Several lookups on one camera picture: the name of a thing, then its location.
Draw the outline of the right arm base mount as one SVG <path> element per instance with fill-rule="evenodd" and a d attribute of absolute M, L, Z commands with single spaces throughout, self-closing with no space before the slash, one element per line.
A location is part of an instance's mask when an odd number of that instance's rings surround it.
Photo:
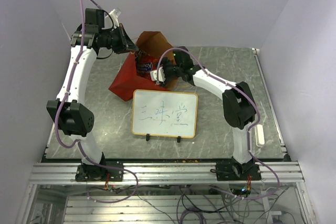
<path fill-rule="evenodd" d="M 261 171 L 257 164 L 254 164 L 248 171 L 241 173 L 238 167 L 232 161 L 224 161 L 216 163 L 210 172 L 216 175 L 218 181 L 247 181 L 249 178 L 252 181 L 261 180 Z"/>

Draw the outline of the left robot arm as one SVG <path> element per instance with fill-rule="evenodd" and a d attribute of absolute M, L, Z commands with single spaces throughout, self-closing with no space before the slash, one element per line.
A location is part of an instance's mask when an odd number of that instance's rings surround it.
<path fill-rule="evenodd" d="M 85 106 L 91 68 L 102 48 L 116 54 L 139 50 L 118 21 L 120 14 L 117 8 L 109 13 L 103 9 L 85 10 L 81 25 L 70 39 L 70 62 L 62 88 L 46 106 L 58 143 L 67 149 L 79 148 L 81 164 L 94 180 L 104 179 L 107 167 L 92 133 L 94 114 Z"/>

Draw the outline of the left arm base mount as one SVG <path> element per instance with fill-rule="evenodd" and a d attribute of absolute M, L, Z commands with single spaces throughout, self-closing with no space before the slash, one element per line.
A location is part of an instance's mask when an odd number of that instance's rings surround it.
<path fill-rule="evenodd" d="M 123 164 L 118 162 L 107 162 L 107 166 L 124 168 Z M 81 164 L 77 167 L 75 181 L 77 182 L 98 182 L 112 181 L 121 182 L 123 179 L 123 170 L 102 168 L 96 165 Z"/>

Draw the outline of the red chips bag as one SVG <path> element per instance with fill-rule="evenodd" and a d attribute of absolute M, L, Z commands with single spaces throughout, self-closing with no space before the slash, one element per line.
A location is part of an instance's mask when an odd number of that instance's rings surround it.
<path fill-rule="evenodd" d="M 135 64 L 137 75 L 151 80 L 150 71 L 157 68 L 159 58 L 150 56 L 146 52 L 139 50 L 135 53 Z"/>

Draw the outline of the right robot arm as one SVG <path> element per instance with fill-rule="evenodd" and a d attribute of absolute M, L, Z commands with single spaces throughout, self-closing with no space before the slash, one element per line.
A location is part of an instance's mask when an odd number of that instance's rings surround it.
<path fill-rule="evenodd" d="M 235 83 L 218 77 L 207 70 L 185 47 L 168 49 L 150 72 L 152 81 L 164 86 L 174 78 L 202 88 L 221 99 L 226 122 L 233 128 L 234 153 L 237 164 L 231 167 L 236 179 L 244 179 L 250 173 L 247 165 L 250 154 L 250 132 L 258 115 L 249 85 Z"/>

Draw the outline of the red paper bag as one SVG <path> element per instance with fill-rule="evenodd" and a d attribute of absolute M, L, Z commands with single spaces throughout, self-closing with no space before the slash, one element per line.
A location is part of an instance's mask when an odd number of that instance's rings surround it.
<path fill-rule="evenodd" d="M 156 70 L 162 54 L 173 46 L 160 31 L 142 32 L 135 44 L 139 51 L 129 53 L 109 91 L 124 101 L 131 100 L 136 89 L 172 91 L 176 77 L 158 86 L 151 80 L 150 72 Z"/>

